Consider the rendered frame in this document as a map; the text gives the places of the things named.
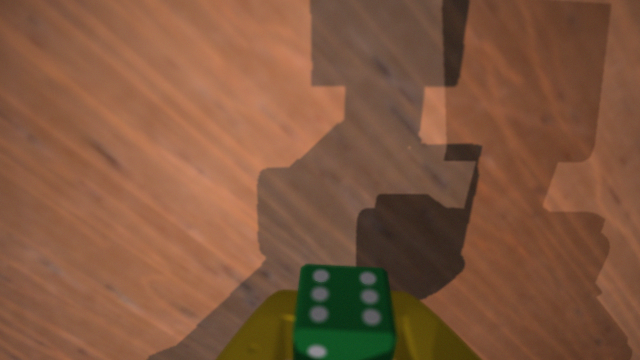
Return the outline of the green die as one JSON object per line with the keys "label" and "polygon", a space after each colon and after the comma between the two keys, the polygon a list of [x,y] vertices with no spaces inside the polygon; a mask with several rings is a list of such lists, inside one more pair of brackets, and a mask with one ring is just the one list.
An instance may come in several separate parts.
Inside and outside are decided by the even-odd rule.
{"label": "green die", "polygon": [[301,267],[293,360],[393,360],[396,343],[383,268]]}

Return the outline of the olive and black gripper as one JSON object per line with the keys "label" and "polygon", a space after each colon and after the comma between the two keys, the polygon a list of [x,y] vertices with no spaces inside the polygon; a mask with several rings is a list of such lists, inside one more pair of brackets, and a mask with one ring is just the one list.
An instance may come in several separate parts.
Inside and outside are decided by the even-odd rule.
{"label": "olive and black gripper", "polygon": [[[397,331],[393,360],[482,360],[414,296],[390,291]],[[216,360],[293,360],[297,290],[268,297]]]}

